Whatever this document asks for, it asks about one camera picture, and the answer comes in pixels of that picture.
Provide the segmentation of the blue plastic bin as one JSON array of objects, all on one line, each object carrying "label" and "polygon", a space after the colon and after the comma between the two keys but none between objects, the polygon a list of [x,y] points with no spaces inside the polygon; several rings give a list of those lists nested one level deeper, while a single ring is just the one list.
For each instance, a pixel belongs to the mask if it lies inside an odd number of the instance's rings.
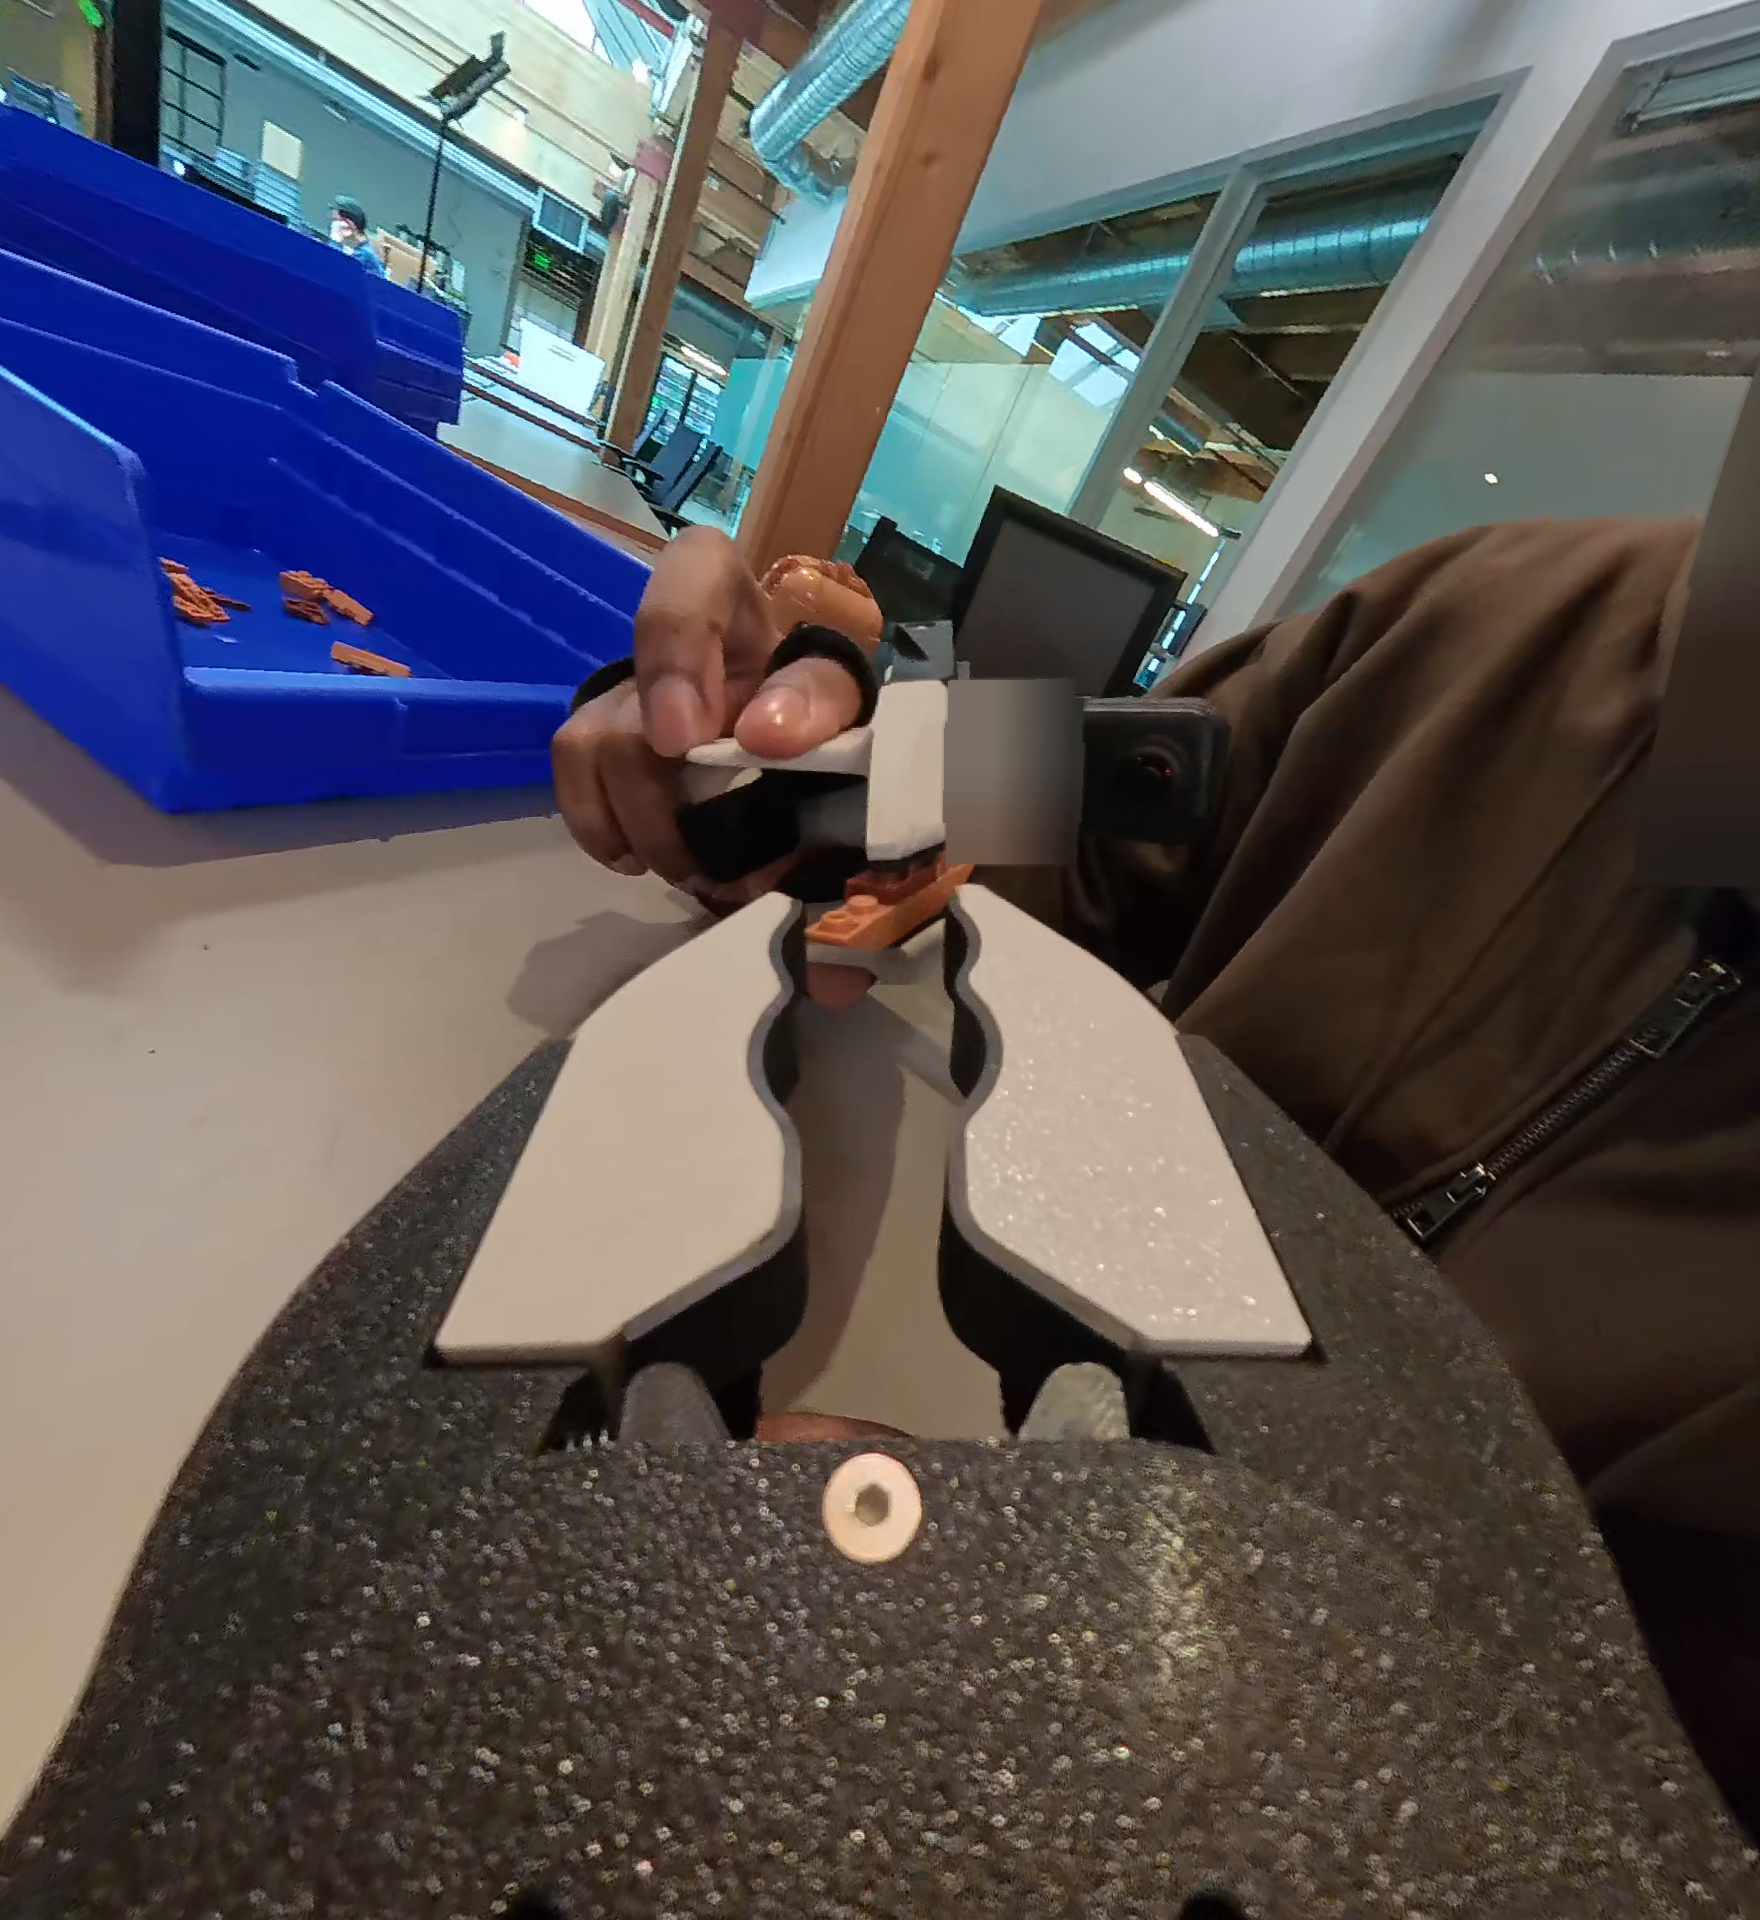
[{"label": "blue plastic bin", "polygon": [[[411,680],[234,664],[157,559],[311,571]],[[644,563],[335,385],[267,393],[0,319],[0,683],[167,813],[530,785]]]}]

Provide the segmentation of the black computer monitor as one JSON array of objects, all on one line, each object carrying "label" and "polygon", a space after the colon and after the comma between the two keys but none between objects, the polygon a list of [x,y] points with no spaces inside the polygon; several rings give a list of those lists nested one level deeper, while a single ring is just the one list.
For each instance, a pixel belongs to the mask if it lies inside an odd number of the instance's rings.
[{"label": "black computer monitor", "polygon": [[998,487],[951,609],[957,667],[972,680],[1066,680],[1088,701],[1137,697],[1181,587],[1177,566]]}]

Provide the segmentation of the heap of orange bricks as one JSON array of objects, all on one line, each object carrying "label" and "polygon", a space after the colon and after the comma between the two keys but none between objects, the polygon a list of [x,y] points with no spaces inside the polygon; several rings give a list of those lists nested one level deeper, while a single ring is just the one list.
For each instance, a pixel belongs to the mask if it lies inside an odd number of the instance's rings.
[{"label": "heap of orange bricks", "polygon": [[411,680],[417,667],[382,640],[369,640],[372,607],[311,571],[281,571],[265,600],[243,600],[196,576],[177,559],[159,556],[174,618],[211,633],[234,664],[295,674],[331,669],[353,677]]}]

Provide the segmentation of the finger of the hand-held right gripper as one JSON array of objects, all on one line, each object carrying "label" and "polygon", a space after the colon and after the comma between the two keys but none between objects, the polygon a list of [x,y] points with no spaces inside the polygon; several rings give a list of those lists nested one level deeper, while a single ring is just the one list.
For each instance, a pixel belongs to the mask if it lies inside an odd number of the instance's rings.
[{"label": "finger of the hand-held right gripper", "polygon": [[747,899],[838,899],[866,866],[866,787],[732,787],[708,802],[708,880]]},{"label": "finger of the hand-held right gripper", "polygon": [[946,798],[950,686],[880,686],[863,727],[803,754],[752,754],[737,738],[701,744],[682,763],[678,795],[704,802],[754,775],[819,775],[866,781],[878,813],[940,813]]}]

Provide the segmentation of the stack of blue bins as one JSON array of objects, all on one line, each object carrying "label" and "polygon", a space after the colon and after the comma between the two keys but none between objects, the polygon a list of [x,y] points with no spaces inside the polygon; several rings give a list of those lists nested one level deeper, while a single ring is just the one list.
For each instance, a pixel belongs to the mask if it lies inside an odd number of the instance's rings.
[{"label": "stack of blue bins", "polygon": [[295,361],[427,436],[460,420],[458,314],[264,214],[0,103],[0,249]]}]

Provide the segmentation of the person's right forearm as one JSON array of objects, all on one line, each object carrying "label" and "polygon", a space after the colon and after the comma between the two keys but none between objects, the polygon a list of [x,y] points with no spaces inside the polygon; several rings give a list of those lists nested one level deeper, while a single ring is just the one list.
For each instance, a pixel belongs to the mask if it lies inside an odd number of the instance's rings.
[{"label": "person's right forearm", "polygon": [[1749,911],[1635,880],[1695,520],[1428,543],[1173,672],[1227,724],[1183,847],[1084,833],[1034,911],[1389,1207],[1512,1140]]}]

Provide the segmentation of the wooden post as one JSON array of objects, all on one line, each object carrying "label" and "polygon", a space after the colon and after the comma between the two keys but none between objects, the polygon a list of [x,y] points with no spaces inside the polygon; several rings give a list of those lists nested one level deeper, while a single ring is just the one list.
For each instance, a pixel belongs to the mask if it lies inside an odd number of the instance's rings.
[{"label": "wooden post", "polygon": [[1041,3],[908,13],[741,512],[754,571],[838,549],[1041,15]]}]

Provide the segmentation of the brown brick assembly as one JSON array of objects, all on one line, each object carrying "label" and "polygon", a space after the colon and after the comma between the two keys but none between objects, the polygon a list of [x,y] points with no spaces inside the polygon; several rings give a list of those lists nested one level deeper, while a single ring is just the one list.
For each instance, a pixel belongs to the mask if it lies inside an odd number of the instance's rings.
[{"label": "brown brick assembly", "polygon": [[882,973],[946,915],[972,875],[974,863],[943,858],[899,874],[856,874],[844,884],[842,899],[809,923],[809,961]]}]

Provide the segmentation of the person's dark jacket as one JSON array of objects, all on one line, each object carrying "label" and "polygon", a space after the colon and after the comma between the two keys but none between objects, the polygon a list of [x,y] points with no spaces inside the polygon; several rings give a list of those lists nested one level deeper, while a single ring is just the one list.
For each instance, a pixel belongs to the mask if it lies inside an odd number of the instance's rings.
[{"label": "person's dark jacket", "polygon": [[1760,909],[1400,1228],[1581,1484],[1683,1732],[1760,1849]]}]

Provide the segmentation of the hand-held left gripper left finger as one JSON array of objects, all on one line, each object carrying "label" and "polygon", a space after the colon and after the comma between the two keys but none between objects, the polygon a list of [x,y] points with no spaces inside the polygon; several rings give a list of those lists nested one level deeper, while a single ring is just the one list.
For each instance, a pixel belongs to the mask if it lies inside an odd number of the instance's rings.
[{"label": "hand-held left gripper left finger", "polygon": [[747,1380],[805,1309],[792,1013],[803,908],[763,895],[575,1032],[436,1333],[448,1366],[676,1362]]}]

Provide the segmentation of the grey desk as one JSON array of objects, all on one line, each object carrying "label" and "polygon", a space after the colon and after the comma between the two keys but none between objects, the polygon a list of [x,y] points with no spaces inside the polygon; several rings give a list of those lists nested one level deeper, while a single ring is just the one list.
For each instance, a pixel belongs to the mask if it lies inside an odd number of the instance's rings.
[{"label": "grey desk", "polygon": [[174,819],[0,688],[0,1836],[270,1319],[691,915],[542,785]]}]

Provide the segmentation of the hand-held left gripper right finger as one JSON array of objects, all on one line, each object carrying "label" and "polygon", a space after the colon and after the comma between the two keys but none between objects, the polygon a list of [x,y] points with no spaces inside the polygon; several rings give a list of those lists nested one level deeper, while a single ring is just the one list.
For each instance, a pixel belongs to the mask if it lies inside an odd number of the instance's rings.
[{"label": "hand-held left gripper right finger", "polygon": [[1161,1010],[982,886],[946,923],[940,1300],[1004,1383],[1104,1359],[1294,1362],[1313,1332]]}]

